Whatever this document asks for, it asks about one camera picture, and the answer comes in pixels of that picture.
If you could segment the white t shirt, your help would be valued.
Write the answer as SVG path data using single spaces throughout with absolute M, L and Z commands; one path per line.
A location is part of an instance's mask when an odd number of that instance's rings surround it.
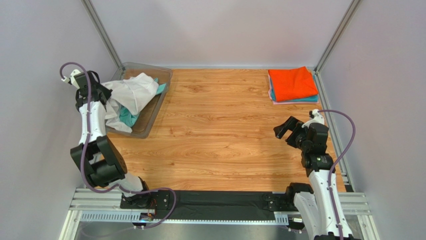
M 106 103 L 106 126 L 117 131 L 131 133 L 142 110 L 157 95 L 165 90 L 166 84 L 159 84 L 158 78 L 145 73 L 129 79 L 113 80 L 102 84 L 111 90 Z

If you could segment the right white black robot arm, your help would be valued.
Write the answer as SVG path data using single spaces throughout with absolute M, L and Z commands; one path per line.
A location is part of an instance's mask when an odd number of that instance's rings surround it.
M 301 151 L 301 164 L 309 179 L 309 183 L 292 182 L 286 195 L 300 213 L 311 240 L 353 240 L 336 189 L 336 163 L 327 153 L 329 128 L 321 114 L 311 113 L 310 117 L 302 122 L 291 116 L 273 129 L 278 139 L 290 132 L 285 141 Z

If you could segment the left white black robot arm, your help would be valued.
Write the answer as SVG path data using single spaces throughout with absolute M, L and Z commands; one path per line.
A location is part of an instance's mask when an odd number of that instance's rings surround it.
M 77 89 L 76 108 L 82 119 L 81 138 L 70 155 L 84 183 L 96 193 L 120 190 L 122 208 L 153 209 L 153 192 L 144 180 L 128 172 L 124 158 L 107 136 L 105 116 L 113 91 L 91 70 L 73 70 L 69 83 Z

